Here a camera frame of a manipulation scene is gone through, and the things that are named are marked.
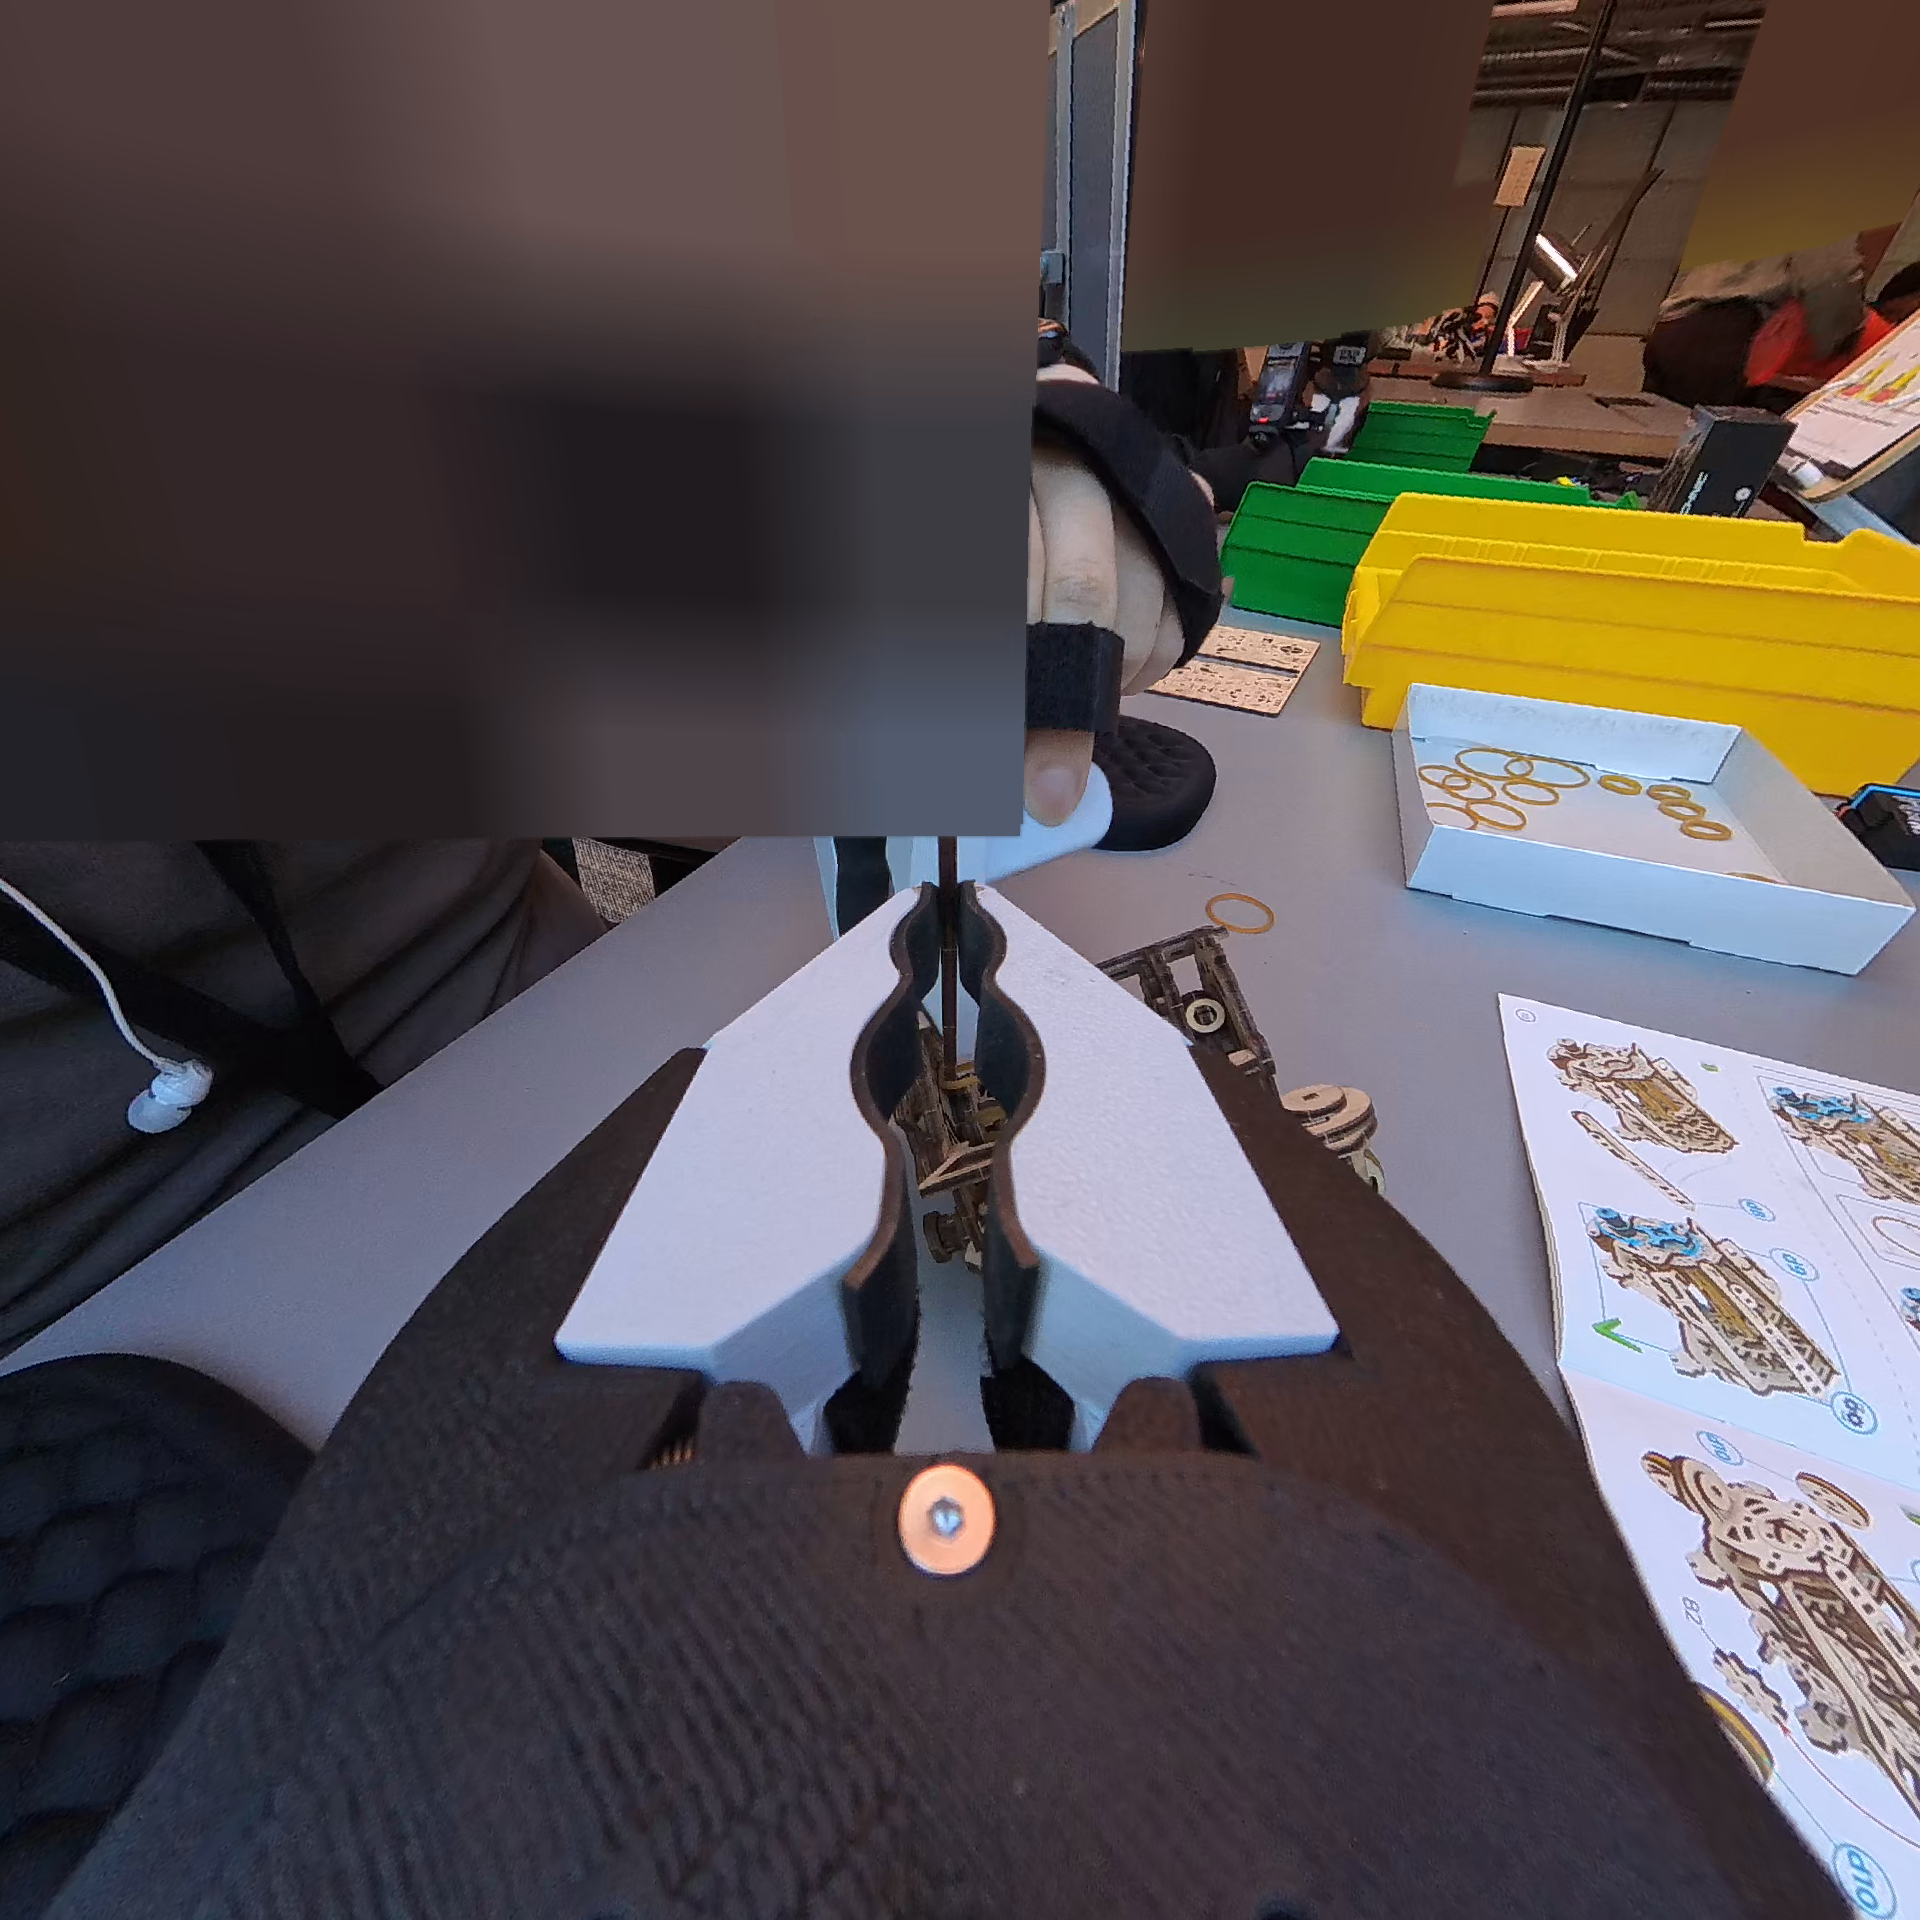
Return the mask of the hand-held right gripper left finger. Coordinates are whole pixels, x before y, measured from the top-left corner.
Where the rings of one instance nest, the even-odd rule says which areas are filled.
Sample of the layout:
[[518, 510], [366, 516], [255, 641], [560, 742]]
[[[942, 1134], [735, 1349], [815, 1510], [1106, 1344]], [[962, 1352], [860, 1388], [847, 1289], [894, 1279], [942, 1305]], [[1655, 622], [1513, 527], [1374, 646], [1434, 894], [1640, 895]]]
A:
[[775, 1391], [799, 1444], [909, 1366], [921, 1319], [905, 1150], [924, 890], [852, 926], [703, 1047], [560, 1320], [561, 1358]]

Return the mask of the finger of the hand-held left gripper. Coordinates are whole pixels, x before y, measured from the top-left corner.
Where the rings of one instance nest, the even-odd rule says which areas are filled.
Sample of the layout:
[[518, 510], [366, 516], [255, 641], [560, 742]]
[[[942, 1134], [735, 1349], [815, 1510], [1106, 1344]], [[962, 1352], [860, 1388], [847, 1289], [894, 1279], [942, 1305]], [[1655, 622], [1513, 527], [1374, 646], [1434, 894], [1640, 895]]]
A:
[[1028, 864], [1017, 836], [958, 834], [945, 840], [934, 834], [894, 834], [886, 838], [886, 894], [896, 895], [919, 890], [921, 885], [942, 885], [943, 847], [950, 847], [958, 881], [998, 881]]
[[894, 895], [886, 852], [882, 834], [818, 836], [818, 872], [833, 940]]

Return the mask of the wooden model vehicle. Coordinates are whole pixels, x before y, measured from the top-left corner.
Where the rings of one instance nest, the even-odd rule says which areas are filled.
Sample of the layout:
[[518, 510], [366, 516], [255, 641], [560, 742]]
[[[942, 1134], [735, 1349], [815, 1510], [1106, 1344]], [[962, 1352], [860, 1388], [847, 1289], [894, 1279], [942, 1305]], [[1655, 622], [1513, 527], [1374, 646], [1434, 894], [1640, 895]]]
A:
[[[1190, 1044], [1220, 1053], [1236, 1071], [1274, 1092], [1273, 1053], [1253, 1021], [1224, 941], [1222, 929], [1192, 927], [1119, 952], [1098, 962], [1098, 968], [1180, 1026]], [[896, 1120], [911, 1151], [919, 1196], [933, 1205], [924, 1213], [924, 1233], [934, 1262], [962, 1260], [975, 1272], [984, 1246], [991, 1146], [1006, 1111], [969, 1060], [943, 1066], [943, 1034], [927, 1013], [919, 1014], [919, 1041], [919, 1078], [896, 1106]], [[1369, 1186], [1384, 1190], [1374, 1150], [1377, 1116], [1369, 1095], [1311, 1086], [1282, 1092], [1279, 1104]]]

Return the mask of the person's left hand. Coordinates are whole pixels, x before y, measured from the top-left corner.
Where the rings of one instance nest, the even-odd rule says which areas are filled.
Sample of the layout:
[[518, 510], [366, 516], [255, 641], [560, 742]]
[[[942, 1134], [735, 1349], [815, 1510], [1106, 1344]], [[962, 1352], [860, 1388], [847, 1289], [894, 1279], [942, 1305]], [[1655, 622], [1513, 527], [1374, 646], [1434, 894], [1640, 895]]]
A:
[[[1071, 364], [1041, 368], [1038, 381], [1101, 389]], [[1026, 506], [1024, 618], [1095, 625], [1119, 637], [1119, 693], [1150, 690], [1183, 658], [1182, 618], [1162, 569], [1129, 512], [1079, 449], [1041, 440], [1034, 428]], [[1095, 735], [1031, 727], [1024, 735], [1024, 812], [1060, 824], [1088, 789]]]

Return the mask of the black honeycomb pad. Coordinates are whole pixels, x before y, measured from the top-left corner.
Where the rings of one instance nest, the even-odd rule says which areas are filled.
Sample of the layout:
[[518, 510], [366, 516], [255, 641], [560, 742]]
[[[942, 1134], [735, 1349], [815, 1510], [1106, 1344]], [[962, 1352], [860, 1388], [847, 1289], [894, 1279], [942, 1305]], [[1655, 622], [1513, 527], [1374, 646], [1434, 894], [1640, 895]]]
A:
[[1093, 765], [1111, 789], [1111, 824], [1096, 849], [1169, 847], [1199, 822], [1215, 791], [1214, 757], [1197, 738], [1129, 713], [1095, 738]]
[[150, 1768], [310, 1460], [177, 1362], [4, 1374], [4, 1917], [40, 1914]]

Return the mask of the green plastic bin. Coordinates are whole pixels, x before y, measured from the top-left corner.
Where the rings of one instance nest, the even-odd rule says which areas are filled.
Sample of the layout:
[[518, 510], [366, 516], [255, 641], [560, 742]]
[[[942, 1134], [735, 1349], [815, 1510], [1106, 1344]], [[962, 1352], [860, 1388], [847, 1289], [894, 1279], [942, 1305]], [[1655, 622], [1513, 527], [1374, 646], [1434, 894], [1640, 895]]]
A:
[[1428, 399], [1370, 399], [1350, 440], [1360, 463], [1464, 472], [1494, 418], [1474, 407]]
[[1591, 506], [1592, 493], [1575, 481], [1533, 481], [1516, 476], [1480, 470], [1421, 469], [1404, 463], [1369, 463], [1358, 458], [1316, 456], [1306, 461], [1297, 480], [1301, 488], [1354, 496], [1377, 502], [1398, 496], [1464, 496], [1490, 501], [1528, 501], [1536, 504]]
[[1340, 628], [1352, 570], [1384, 512], [1377, 496], [1250, 484], [1220, 548], [1232, 604]]

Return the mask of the person's dark hoodie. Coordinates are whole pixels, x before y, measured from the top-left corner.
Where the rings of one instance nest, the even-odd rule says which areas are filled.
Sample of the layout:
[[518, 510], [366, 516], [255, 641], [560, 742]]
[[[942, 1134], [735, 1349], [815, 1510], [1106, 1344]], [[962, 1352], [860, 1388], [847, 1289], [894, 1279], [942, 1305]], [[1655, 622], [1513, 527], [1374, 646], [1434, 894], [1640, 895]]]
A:
[[[293, 956], [349, 1056], [389, 1086], [600, 937], [536, 840], [255, 842]], [[300, 1020], [264, 929], [193, 842], [4, 840], [2, 872], [95, 957], [124, 956], [268, 1026]], [[153, 1078], [81, 993], [4, 965], [2, 1332], [10, 1352], [324, 1134], [329, 1116], [212, 1064], [159, 1136]]]

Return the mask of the pile of tan rubber bands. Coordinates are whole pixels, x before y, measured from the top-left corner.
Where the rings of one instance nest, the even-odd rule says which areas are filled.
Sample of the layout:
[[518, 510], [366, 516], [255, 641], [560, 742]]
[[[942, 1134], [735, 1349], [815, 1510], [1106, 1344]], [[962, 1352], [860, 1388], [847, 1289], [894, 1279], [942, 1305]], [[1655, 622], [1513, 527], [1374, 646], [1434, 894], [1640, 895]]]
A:
[[1428, 789], [1428, 814], [1455, 816], [1476, 831], [1525, 831], [1536, 814], [1592, 789], [1621, 800], [1645, 800], [1692, 840], [1716, 845], [1737, 836], [1735, 824], [1714, 817], [1686, 783], [1649, 783], [1636, 774], [1594, 770], [1586, 761], [1550, 753], [1471, 742], [1447, 761], [1416, 762], [1414, 776]]

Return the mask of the white cardboard tray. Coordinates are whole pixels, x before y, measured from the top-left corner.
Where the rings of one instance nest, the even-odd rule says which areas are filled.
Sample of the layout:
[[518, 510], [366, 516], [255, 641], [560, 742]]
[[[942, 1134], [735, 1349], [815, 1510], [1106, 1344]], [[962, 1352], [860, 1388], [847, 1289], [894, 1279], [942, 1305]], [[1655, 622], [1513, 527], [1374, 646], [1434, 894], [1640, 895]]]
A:
[[[1592, 789], [1525, 831], [1434, 817], [1416, 762], [1476, 742], [1686, 783], [1735, 838], [1697, 842]], [[1428, 894], [1847, 975], [1913, 919], [1906, 889], [1738, 727], [1416, 682], [1394, 762], [1408, 887]]]

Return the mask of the assembly instruction booklet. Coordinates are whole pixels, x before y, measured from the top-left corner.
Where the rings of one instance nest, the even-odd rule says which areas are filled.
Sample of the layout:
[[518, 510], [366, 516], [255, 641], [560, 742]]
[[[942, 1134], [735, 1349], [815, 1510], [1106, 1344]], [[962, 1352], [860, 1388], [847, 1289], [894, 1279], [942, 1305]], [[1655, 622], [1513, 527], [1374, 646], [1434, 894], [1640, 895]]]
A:
[[1916, 1095], [1500, 999], [1591, 1466], [1738, 1759], [1916, 1914]]

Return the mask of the black desk lamp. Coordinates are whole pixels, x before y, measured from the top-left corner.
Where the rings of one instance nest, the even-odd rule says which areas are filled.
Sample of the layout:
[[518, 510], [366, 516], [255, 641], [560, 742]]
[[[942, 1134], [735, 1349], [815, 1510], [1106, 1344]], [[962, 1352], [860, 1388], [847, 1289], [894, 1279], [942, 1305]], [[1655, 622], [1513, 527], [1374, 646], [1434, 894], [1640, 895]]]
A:
[[1520, 318], [1525, 281], [1532, 271], [1538, 273], [1542, 285], [1540, 311], [1533, 313], [1533, 319], [1538, 325], [1545, 321], [1545, 308], [1557, 303], [1557, 350], [1565, 352], [1573, 345], [1575, 316], [1581, 313], [1581, 306], [1589, 302], [1597, 254], [1589, 255], [1583, 265], [1570, 266], [1559, 250], [1552, 246], [1542, 249], [1542, 241], [1546, 239], [1545, 223], [1557, 185], [1576, 140], [1580, 117], [1592, 95], [1594, 74], [1616, 12], [1618, 2], [1599, 4], [1589, 49], [1581, 56], [1581, 66], [1576, 68], [1567, 93], [1561, 128], [1557, 130], [1552, 148], [1542, 159], [1516, 265], [1497, 306], [1492, 332], [1479, 354], [1479, 364], [1455, 364], [1437, 370], [1432, 377], [1434, 389], [1490, 394], [1521, 394], [1536, 389], [1536, 374], [1532, 373], [1532, 364], [1526, 359], [1520, 359], [1513, 368], [1503, 368], [1503, 357], [1508, 354], [1508, 348], [1503, 345], [1506, 332], [1511, 329], [1511, 321]]

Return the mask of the grey partition panel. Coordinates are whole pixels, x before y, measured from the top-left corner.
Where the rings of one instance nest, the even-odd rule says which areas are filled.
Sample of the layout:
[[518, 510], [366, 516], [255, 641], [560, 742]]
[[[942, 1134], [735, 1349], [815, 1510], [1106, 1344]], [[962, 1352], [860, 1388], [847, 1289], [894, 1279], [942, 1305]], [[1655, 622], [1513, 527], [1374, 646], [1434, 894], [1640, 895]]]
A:
[[1047, 21], [1039, 313], [1119, 383], [1137, 2], [1060, 2]]

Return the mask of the background wooden table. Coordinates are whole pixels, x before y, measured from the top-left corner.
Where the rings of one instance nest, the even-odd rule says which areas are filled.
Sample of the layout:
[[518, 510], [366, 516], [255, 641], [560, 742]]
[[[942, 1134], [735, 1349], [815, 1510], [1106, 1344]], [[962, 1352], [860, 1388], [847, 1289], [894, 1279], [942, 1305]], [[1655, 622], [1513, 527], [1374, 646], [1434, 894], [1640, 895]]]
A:
[[1533, 389], [1513, 394], [1434, 390], [1432, 357], [1414, 352], [1404, 364], [1376, 359], [1370, 385], [1374, 399], [1430, 399], [1490, 415], [1482, 449], [1540, 448], [1660, 463], [1688, 432], [1692, 408], [1640, 390], [1640, 354], [1638, 336], [1589, 332], [1567, 368], [1536, 364]]

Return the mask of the black cardboard box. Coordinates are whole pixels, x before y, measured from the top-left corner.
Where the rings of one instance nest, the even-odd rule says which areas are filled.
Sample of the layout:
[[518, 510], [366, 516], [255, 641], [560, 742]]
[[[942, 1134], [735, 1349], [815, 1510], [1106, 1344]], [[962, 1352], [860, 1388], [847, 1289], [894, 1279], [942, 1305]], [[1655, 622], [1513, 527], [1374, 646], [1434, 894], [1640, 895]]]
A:
[[1760, 407], [1697, 405], [1666, 465], [1647, 481], [1647, 512], [1738, 518], [1774, 476], [1792, 420]]

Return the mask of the black device with blue trim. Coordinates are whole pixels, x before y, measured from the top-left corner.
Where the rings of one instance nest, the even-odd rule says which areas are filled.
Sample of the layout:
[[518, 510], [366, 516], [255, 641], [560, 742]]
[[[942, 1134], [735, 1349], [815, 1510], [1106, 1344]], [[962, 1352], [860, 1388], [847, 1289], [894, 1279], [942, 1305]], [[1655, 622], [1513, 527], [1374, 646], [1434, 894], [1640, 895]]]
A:
[[1920, 869], [1920, 794], [1916, 786], [1865, 783], [1836, 812], [1838, 822], [1886, 869]]

